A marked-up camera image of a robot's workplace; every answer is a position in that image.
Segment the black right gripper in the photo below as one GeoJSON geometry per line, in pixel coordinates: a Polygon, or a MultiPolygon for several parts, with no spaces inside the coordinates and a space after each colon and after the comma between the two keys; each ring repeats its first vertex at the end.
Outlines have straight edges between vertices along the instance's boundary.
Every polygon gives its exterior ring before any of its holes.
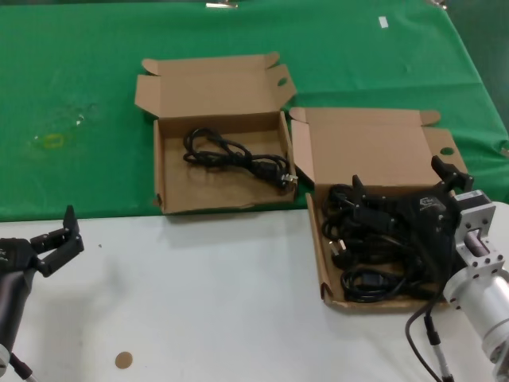
{"type": "MultiPolygon", "coordinates": [[[[441,179],[436,189],[444,193],[472,191],[474,178],[454,164],[434,155],[431,167],[441,179]]],[[[370,194],[357,175],[352,177],[352,200],[356,221],[376,231],[394,231],[395,218],[390,214],[394,203],[385,196],[370,194]]],[[[409,193],[395,198],[394,211],[409,230],[410,242],[432,280],[444,286],[453,273],[456,256],[457,218],[448,203],[432,193],[409,193]]]]}

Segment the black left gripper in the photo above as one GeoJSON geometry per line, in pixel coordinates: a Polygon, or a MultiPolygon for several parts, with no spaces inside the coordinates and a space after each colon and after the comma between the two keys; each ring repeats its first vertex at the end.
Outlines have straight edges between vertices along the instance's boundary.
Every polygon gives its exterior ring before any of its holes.
{"type": "Polygon", "coordinates": [[[14,345],[36,269],[48,278],[82,251],[72,205],[66,208],[63,228],[31,240],[1,239],[1,345],[14,345]],[[37,257],[46,252],[43,259],[37,257]]]}

